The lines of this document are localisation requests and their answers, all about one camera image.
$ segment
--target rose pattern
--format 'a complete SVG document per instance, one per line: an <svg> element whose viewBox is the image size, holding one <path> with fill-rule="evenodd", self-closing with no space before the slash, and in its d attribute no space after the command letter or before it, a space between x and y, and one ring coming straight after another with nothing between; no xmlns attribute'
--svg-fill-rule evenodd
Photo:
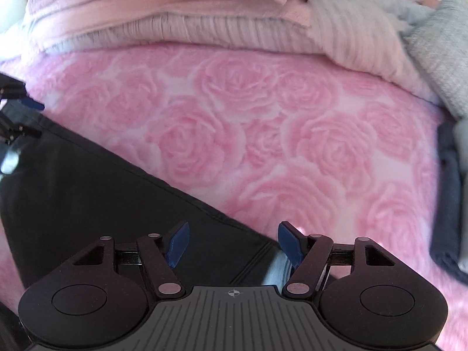
<svg viewBox="0 0 468 351"><path fill-rule="evenodd" d="M101 108L111 99L114 91L113 83L94 78L93 83L71 86L53 108L46 108L46 112L64 127L90 134Z"/></svg>
<svg viewBox="0 0 468 351"><path fill-rule="evenodd" d="M405 109L381 102L368 102L360 112L362 120L371 124L378 136L378 148L390 157L408 162L416 150L419 130Z"/></svg>
<svg viewBox="0 0 468 351"><path fill-rule="evenodd" d="M278 103L284 112L308 109L323 113L338 100L338 83L333 76L301 70L282 73L276 86Z"/></svg>
<svg viewBox="0 0 468 351"><path fill-rule="evenodd" d="M367 201L358 223L359 233L370 237L414 269L415 254L429 253L429 228L421 225L415 192L401 181L383 183Z"/></svg>
<svg viewBox="0 0 468 351"><path fill-rule="evenodd" d="M439 108L323 56L164 43L0 69L46 116L263 234L286 219L338 242L370 236L445 295L438 345L468 349L468 287L428 254ZM15 310L12 266L0 233L0 300Z"/></svg>
<svg viewBox="0 0 468 351"><path fill-rule="evenodd" d="M349 196L366 192L374 181L374 133L354 116L292 116L283 125L282 142L288 157L302 156L316 164L324 175L336 178Z"/></svg>
<svg viewBox="0 0 468 351"><path fill-rule="evenodd" d="M305 166L301 159L294 159L260 178L247 176L224 210L272 238L277 237L283 220L327 234L338 220L342 196L332 178L322 175L315 165Z"/></svg>
<svg viewBox="0 0 468 351"><path fill-rule="evenodd" d="M285 116L273 120L253 120L245 127L247 138L246 157L255 167L283 158L280 126Z"/></svg>
<svg viewBox="0 0 468 351"><path fill-rule="evenodd" d="M146 72L131 70L118 75L125 85L106 102L100 124L104 131L126 131L146 122L161 104L164 85Z"/></svg>
<svg viewBox="0 0 468 351"><path fill-rule="evenodd" d="M183 187L213 183L240 164L245 149L240 125L209 112L193 96L173 99L148 123L144 139L157 146L163 179Z"/></svg>
<svg viewBox="0 0 468 351"><path fill-rule="evenodd" d="M383 83L379 77L366 72L348 71L340 73L345 79L343 88L345 93L351 96L375 99L382 94L382 89L386 83Z"/></svg>
<svg viewBox="0 0 468 351"><path fill-rule="evenodd" d="M198 69L195 84L218 110L237 113L242 121L273 118L278 76L267 62L261 53L219 52Z"/></svg>
<svg viewBox="0 0 468 351"><path fill-rule="evenodd" d="M436 155L430 157L429 155L420 154L415 158L415 163L413 164L414 186L422 212L427 218L432 215L431 208L437 204L438 172Z"/></svg>

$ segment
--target pink rose blanket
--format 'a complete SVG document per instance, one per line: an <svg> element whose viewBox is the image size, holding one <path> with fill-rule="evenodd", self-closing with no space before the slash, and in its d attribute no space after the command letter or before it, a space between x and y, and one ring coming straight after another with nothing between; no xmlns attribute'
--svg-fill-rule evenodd
<svg viewBox="0 0 468 351"><path fill-rule="evenodd" d="M430 259L439 108L321 56L157 44L49 56L0 71L44 114L146 172L275 237L369 236L449 303L438 344L468 349L468 288ZM0 299L22 287L0 236Z"/></svg>

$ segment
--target wall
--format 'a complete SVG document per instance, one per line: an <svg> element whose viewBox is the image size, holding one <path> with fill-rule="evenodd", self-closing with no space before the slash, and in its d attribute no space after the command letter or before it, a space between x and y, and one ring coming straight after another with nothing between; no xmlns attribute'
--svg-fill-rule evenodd
<svg viewBox="0 0 468 351"><path fill-rule="evenodd" d="M5 32L23 18L27 0L0 1L0 32Z"/></svg>

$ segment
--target bed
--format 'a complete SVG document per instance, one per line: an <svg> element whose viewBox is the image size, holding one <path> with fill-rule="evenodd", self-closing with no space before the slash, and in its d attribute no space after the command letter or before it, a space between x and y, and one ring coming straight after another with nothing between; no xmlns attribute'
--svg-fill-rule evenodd
<svg viewBox="0 0 468 351"><path fill-rule="evenodd" d="M0 71L27 81L47 117L260 233L289 220L336 242L373 238L446 297L438 345L468 347L468 287L428 253L438 107L323 56L175 43ZM16 310L23 287L0 241L0 300Z"/></svg>
<svg viewBox="0 0 468 351"><path fill-rule="evenodd" d="M203 32L203 17L159 12L61 37L41 48L48 55L0 61L0 72L25 80L48 118L266 236L288 220L335 242L377 241L444 294L438 345L464 351L468 287L429 256L445 117L398 34L431 10L407 0L309 5L307 31L255 19L247 38L246 17L225 20L223 37L216 20ZM25 54L13 46L19 33L3 37L0 59L8 47ZM194 36L217 46L134 46ZM24 287L0 228L0 300L16 311Z"/></svg>

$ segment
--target gray cushion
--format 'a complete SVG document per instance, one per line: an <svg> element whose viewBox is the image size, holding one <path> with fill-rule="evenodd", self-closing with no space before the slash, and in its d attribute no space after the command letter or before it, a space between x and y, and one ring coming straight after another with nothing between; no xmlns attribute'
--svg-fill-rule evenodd
<svg viewBox="0 0 468 351"><path fill-rule="evenodd" d="M402 38L450 113L456 119L468 118L468 2L442 0L427 20Z"/></svg>

